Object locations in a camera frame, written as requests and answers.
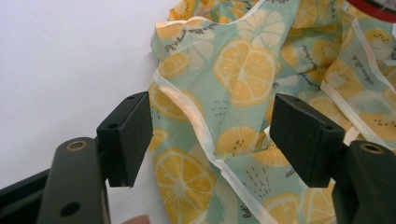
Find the lemon slice print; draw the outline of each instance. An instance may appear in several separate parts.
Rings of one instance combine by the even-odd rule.
[[[303,35],[303,29],[295,29],[290,27],[288,36],[298,37]]]
[[[386,66],[385,68],[381,68],[382,74],[385,78],[390,82],[393,88],[396,88],[396,66]]]
[[[226,130],[219,137],[216,153],[226,157],[228,153],[233,156],[246,155],[256,146],[258,133],[252,128],[239,126]]]
[[[326,189],[309,189],[305,195],[303,207],[306,223],[333,223],[335,220],[334,207],[332,204],[331,183]]]
[[[249,40],[252,45],[272,47],[279,43],[286,31],[283,16],[277,11],[258,9],[245,20],[237,23],[238,34]]]
[[[195,0],[181,0],[169,14],[170,21],[186,21],[192,17],[195,11]]]
[[[252,47],[246,39],[226,44],[213,64],[213,73],[231,94],[231,104],[256,105],[269,96],[276,60],[267,49]]]
[[[318,4],[318,15],[319,18],[322,20],[323,17],[326,15],[327,8],[331,3],[329,3],[328,1],[317,0],[317,4]]]
[[[179,121],[188,121],[189,119],[178,106],[172,102],[163,92],[161,92],[155,83],[152,83],[148,89],[149,102],[152,107],[157,109],[161,114],[170,119]]]
[[[155,26],[156,26],[155,32],[157,33],[158,37],[161,39],[177,36],[183,28],[182,24],[180,23],[167,25],[166,22],[157,22]]]
[[[317,19],[318,9],[316,0],[302,0],[298,9],[293,28],[305,28],[314,24]]]
[[[328,40],[318,39],[312,45],[312,55],[321,65],[332,63],[338,55],[340,45]]]
[[[316,81],[317,83],[321,83],[324,76],[326,75],[327,68],[325,66],[317,67],[317,69],[312,69],[311,71],[306,72],[308,77]]]
[[[151,154],[157,150],[158,146],[169,136],[168,132],[161,128],[154,128],[148,150]]]
[[[360,113],[360,117],[379,137],[386,140],[396,140],[396,115]]]
[[[388,103],[390,103],[393,106],[393,109],[396,110],[396,91],[391,88],[385,88],[383,94]]]
[[[283,44],[282,49],[280,50],[280,55],[282,56],[283,60],[285,60],[293,67],[297,65],[296,52],[294,51],[295,49],[291,41],[286,41],[285,44]]]
[[[386,60],[393,52],[392,46],[394,39],[383,29],[373,28],[364,32],[367,40],[372,47],[375,57],[379,60]]]
[[[348,99],[363,90],[363,86],[356,77],[356,73],[353,69],[338,59],[336,59],[327,70],[325,80],[345,99]]]
[[[299,223],[297,217],[299,197],[283,193],[265,201],[264,207],[279,224]]]
[[[181,52],[174,53],[160,63],[158,72],[164,78],[179,76],[189,67],[190,60],[189,55]]]
[[[275,102],[275,96],[273,95],[270,97],[270,100],[268,101],[268,106],[264,114],[264,118],[268,123],[271,123],[272,114],[274,110],[274,102]]]
[[[264,151],[254,153],[253,158],[272,167],[284,167],[290,164],[273,141]]]
[[[317,111],[343,127],[344,130],[352,128],[352,123],[328,96],[319,96],[308,102]]]
[[[216,180],[198,160],[170,147],[158,155],[154,167],[171,223],[192,223],[205,214]]]

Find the white backdrop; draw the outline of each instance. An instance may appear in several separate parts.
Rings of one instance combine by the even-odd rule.
[[[156,21],[178,0],[0,1],[0,189],[50,167],[54,150],[146,91]],[[167,223],[150,158],[133,189],[109,190],[114,223]]]

